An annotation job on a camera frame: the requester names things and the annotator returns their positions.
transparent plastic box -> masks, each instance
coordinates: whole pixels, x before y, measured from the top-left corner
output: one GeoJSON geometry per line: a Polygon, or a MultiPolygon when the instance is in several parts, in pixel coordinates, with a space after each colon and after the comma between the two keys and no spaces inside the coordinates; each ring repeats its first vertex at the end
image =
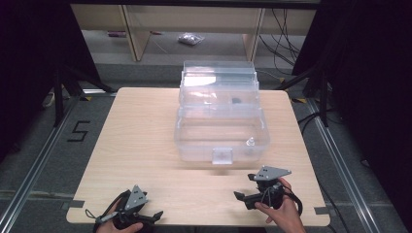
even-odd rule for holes
{"type": "Polygon", "coordinates": [[[175,143],[185,161],[259,160],[270,143],[251,62],[187,61],[175,143]]]}

plastic container latch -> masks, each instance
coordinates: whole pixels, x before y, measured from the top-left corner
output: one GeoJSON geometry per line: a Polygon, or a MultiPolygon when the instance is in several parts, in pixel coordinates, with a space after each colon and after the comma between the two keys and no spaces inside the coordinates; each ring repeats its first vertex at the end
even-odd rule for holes
{"type": "Polygon", "coordinates": [[[213,164],[232,164],[233,149],[232,148],[215,148],[213,149],[213,164]]]}

light wood tabletop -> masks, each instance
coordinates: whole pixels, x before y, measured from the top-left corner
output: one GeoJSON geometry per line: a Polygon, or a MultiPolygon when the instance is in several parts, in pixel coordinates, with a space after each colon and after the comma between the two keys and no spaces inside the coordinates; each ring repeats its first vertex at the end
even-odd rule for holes
{"type": "Polygon", "coordinates": [[[248,211],[233,194],[258,193],[247,175],[267,165],[292,171],[285,179],[303,203],[304,225],[328,225],[329,215],[315,213],[326,204],[288,94],[259,94],[271,138],[268,149],[259,161],[214,165],[179,156],[173,139],[178,88],[121,88],[74,197],[85,202],[70,208],[67,220],[93,223],[86,209],[100,216],[120,193],[138,184],[149,199],[139,213],[164,211],[157,225],[267,226],[263,213],[248,211]]]}

black strap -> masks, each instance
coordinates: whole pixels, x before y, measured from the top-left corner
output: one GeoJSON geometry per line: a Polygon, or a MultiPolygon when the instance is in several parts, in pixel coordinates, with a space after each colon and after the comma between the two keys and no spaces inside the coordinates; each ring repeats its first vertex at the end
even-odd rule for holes
{"type": "Polygon", "coordinates": [[[101,221],[101,219],[102,219],[103,217],[105,217],[105,216],[109,213],[110,209],[113,208],[113,206],[116,204],[116,202],[118,202],[119,199],[121,199],[121,198],[123,198],[123,197],[125,197],[125,196],[127,196],[127,195],[129,195],[129,194],[130,194],[130,190],[124,191],[124,192],[122,192],[121,194],[119,194],[119,196],[118,196],[117,198],[115,198],[115,200],[113,200],[113,202],[109,205],[109,207],[106,209],[106,211],[103,213],[103,215],[98,216],[98,217],[96,218],[95,223],[94,223],[94,226],[93,226],[93,233],[96,233],[96,232],[97,232],[97,229],[98,229],[99,226],[103,223],[103,222],[101,221]]]}
{"type": "Polygon", "coordinates": [[[297,204],[297,212],[301,216],[302,212],[303,212],[302,201],[300,201],[300,199],[296,195],[294,195],[293,193],[285,192],[285,195],[289,196],[297,204]]]}

hand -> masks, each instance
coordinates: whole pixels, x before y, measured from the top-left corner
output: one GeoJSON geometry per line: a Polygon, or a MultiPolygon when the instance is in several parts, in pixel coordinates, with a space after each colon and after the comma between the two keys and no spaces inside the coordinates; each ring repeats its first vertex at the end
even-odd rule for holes
{"type": "MultiPolygon", "coordinates": [[[[108,215],[116,209],[118,202],[115,205],[113,205],[112,209],[110,209],[110,211],[108,212],[108,215]]],[[[143,223],[138,222],[133,225],[130,225],[129,227],[123,230],[118,230],[116,226],[113,224],[113,221],[110,219],[106,221],[105,223],[101,224],[99,228],[97,228],[96,233],[135,233],[141,230],[142,228],[143,228],[143,223]]]]}
{"type": "MultiPolygon", "coordinates": [[[[285,179],[279,178],[279,181],[286,187],[286,192],[291,192],[292,187],[285,179]]],[[[299,213],[297,212],[296,205],[287,195],[283,196],[282,206],[278,210],[269,208],[265,204],[259,202],[255,203],[255,207],[268,215],[266,223],[270,223],[273,220],[285,232],[306,232],[299,213]]]]}

